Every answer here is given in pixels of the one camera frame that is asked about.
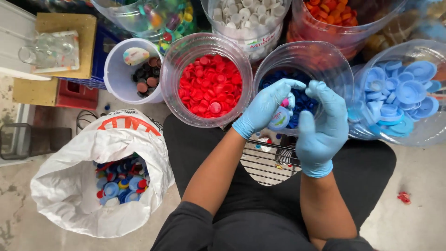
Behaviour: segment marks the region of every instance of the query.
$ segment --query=black sleeve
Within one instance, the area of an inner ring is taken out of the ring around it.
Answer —
[[[150,250],[206,250],[213,236],[212,214],[194,203],[183,201],[167,217]]]
[[[358,236],[354,239],[329,239],[322,251],[373,251],[368,241]]]

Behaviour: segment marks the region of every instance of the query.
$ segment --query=metal grate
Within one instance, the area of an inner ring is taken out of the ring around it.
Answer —
[[[272,149],[268,152],[256,149],[255,145],[267,146]],[[263,185],[275,185],[288,179],[292,175],[301,170],[300,165],[294,165],[290,162],[281,161],[285,165],[281,164],[282,169],[279,169],[276,164],[276,157],[286,157],[290,159],[299,160],[299,158],[288,157],[280,155],[277,150],[295,151],[293,148],[284,146],[268,144],[257,140],[249,139],[243,150],[245,158],[241,158],[240,161],[248,171],[248,173],[260,184]]]

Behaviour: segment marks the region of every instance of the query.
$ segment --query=brown bottle cap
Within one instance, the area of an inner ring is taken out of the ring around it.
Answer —
[[[154,77],[150,77],[147,79],[147,85],[149,85],[150,87],[156,87],[158,83],[158,80]]]
[[[149,58],[149,65],[151,66],[151,67],[155,67],[155,66],[157,66],[157,58],[155,58],[155,57],[150,57]]]
[[[139,83],[136,85],[136,89],[137,89],[139,92],[144,93],[144,92],[147,91],[148,86],[146,85],[146,83],[139,82]]]
[[[161,59],[157,59],[157,66],[161,68]]]

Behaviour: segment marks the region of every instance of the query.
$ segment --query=blue latex glove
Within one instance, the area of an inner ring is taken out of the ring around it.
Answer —
[[[331,172],[331,159],[347,141],[347,108],[345,100],[324,82],[310,81],[305,93],[319,101],[323,112],[317,124],[311,112],[300,113],[296,155],[301,161],[302,171],[307,176],[322,178]]]
[[[306,85],[294,79],[281,79],[273,83],[257,94],[243,115],[232,124],[232,128],[243,138],[249,139],[253,133],[268,125],[285,98],[288,98],[288,109],[293,114],[291,109],[296,101],[291,88],[303,90]]]

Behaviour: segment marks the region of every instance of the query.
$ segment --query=blue crate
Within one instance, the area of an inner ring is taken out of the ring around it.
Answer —
[[[104,65],[108,53],[105,52],[103,49],[105,38],[109,38],[116,44],[121,42],[119,38],[110,33],[104,27],[100,25],[97,26],[95,47],[93,52],[93,67],[91,69],[90,79],[73,79],[73,78],[60,78],[60,79],[68,80],[78,84],[83,84],[93,88],[106,90],[107,88],[105,87],[104,84]]]

